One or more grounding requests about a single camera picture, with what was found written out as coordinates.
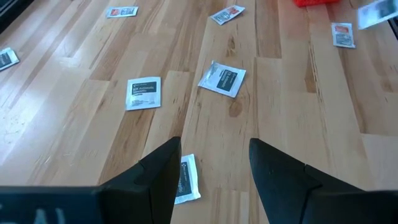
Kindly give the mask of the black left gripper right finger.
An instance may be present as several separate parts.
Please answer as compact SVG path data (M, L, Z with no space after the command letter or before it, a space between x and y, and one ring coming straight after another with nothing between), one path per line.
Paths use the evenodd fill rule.
M397 191L365 191L258 138L252 176L269 223L397 223Z

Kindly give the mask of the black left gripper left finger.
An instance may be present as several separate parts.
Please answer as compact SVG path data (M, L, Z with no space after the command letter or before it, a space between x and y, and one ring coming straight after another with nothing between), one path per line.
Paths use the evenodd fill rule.
M170 223L180 137L97 186L2 186L1 223Z

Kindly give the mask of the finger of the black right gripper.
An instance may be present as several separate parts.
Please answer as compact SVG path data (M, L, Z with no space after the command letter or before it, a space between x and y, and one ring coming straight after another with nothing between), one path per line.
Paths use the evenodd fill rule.
M397 19L397 17L389 19L388 22L389 22L389 25L390 25L396 39L398 39L398 19Z

